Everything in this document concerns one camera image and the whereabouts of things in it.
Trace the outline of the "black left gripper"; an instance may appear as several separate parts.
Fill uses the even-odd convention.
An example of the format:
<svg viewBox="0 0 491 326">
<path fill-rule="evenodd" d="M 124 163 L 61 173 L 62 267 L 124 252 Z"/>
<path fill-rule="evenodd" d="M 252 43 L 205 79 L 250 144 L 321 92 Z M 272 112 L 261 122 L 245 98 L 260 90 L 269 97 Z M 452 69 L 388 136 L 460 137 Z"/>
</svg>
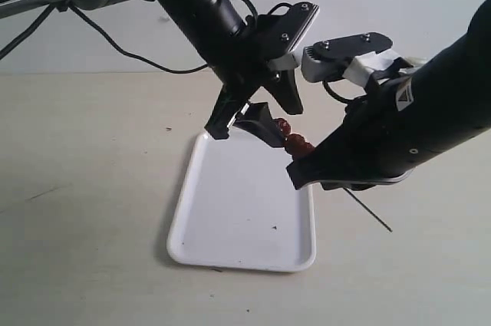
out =
<svg viewBox="0 0 491 326">
<path fill-rule="evenodd" d="M 301 114 L 303 105 L 292 72 L 267 66 L 255 38 L 259 18 L 250 0 L 158 2 L 223 84 L 205 125 L 208 134 L 214 140 L 226 140 L 233 125 L 271 148 L 283 148 L 285 136 L 269 105 L 247 102 L 264 87 L 289 115 Z"/>
</svg>

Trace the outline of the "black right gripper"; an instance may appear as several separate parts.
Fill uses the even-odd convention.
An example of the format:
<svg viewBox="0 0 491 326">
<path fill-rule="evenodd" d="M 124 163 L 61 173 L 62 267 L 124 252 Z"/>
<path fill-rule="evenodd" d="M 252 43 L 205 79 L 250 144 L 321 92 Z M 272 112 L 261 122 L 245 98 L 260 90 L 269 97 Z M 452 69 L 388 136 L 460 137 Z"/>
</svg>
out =
<svg viewBox="0 0 491 326">
<path fill-rule="evenodd" d="M 363 191 L 405 180 L 441 153 L 435 97 L 441 79 L 406 76 L 384 82 L 350 108 L 342 125 L 313 152 L 287 166 L 296 190 Z"/>
</svg>

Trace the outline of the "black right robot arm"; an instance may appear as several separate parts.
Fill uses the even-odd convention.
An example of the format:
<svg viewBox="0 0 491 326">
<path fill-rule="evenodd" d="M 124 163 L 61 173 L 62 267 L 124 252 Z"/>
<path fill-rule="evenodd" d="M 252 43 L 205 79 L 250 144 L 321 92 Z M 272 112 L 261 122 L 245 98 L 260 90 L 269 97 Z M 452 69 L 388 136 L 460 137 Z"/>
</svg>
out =
<svg viewBox="0 0 491 326">
<path fill-rule="evenodd" d="M 467 32 L 412 74 L 368 83 L 339 128 L 287 168 L 296 189 L 369 189 L 490 129 L 490 1 Z"/>
</svg>

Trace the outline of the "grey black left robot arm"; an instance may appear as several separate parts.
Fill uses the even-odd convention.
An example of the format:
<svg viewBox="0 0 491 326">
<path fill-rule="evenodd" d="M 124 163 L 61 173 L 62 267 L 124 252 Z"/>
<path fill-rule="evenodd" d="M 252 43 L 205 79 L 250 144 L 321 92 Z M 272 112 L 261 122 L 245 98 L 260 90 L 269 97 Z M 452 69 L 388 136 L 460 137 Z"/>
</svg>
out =
<svg viewBox="0 0 491 326">
<path fill-rule="evenodd" d="M 71 10 L 82 19 L 91 10 L 130 0 L 1 0 L 1 15 L 8 17 L 35 8 L 41 14 L 21 34 L 1 50 L 10 54 L 31 36 L 53 11 Z M 294 66 L 278 65 L 279 58 L 292 54 L 305 28 L 312 5 L 290 5 L 283 15 L 264 14 L 250 8 L 241 16 L 235 0 L 145 0 L 158 2 L 221 80 L 222 88 L 206 131 L 216 140 L 229 136 L 237 126 L 274 148 L 286 146 L 289 129 L 283 119 L 275 119 L 265 104 L 250 102 L 258 90 L 267 90 L 290 115 L 303 111 L 295 83 Z"/>
</svg>

